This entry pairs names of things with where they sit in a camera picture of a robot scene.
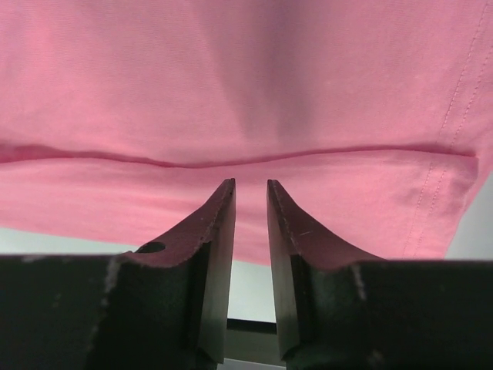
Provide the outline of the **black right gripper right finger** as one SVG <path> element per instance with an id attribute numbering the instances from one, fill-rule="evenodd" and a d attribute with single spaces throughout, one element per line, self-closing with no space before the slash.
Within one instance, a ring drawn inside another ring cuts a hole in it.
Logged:
<path id="1" fill-rule="evenodd" d="M 289 369 L 490 369 L 492 264 L 385 260 L 267 183 L 280 356 Z"/>

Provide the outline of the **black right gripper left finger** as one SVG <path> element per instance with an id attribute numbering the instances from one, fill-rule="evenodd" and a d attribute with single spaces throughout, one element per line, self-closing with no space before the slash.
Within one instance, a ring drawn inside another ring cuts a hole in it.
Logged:
<path id="1" fill-rule="evenodd" d="M 236 220 L 224 180 L 137 251 L 1 258 L 3 369 L 214 369 Z"/>

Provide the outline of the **pink t shirt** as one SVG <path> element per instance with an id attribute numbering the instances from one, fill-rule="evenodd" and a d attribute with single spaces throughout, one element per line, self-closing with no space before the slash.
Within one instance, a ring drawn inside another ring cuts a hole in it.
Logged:
<path id="1" fill-rule="evenodd" d="M 441 258 L 492 169 L 490 1 L 3 1 L 1 224 L 140 245 L 265 184 L 386 258 Z"/>

